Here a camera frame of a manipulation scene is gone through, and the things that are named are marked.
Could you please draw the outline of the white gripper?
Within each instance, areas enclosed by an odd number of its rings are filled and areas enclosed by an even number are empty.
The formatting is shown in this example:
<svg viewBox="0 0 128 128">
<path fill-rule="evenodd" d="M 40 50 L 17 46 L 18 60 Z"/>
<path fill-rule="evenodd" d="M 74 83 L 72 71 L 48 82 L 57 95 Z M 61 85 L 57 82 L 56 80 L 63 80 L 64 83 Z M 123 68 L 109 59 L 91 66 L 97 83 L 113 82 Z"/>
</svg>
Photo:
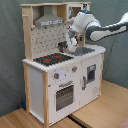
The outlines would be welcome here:
<svg viewBox="0 0 128 128">
<path fill-rule="evenodd" d="M 66 33 L 67 49 L 69 52 L 74 52 L 78 47 L 78 39 L 80 33 L 74 31 L 72 28 L 69 28 Z"/>
</svg>

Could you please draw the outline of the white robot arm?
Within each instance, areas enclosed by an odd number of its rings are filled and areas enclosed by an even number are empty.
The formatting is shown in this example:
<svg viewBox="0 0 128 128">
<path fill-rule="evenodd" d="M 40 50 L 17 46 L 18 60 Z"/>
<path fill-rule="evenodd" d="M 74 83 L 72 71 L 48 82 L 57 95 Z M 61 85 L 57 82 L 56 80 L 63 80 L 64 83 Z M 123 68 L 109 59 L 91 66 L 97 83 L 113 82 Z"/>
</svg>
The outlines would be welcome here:
<svg viewBox="0 0 128 128">
<path fill-rule="evenodd" d="M 67 49 L 74 52 L 78 47 L 77 39 L 86 32 L 86 38 L 96 42 L 105 37 L 128 31 L 128 12 L 125 13 L 118 23 L 102 27 L 100 22 L 88 10 L 81 10 L 74 18 L 73 24 L 69 27 L 65 37 Z"/>
</svg>

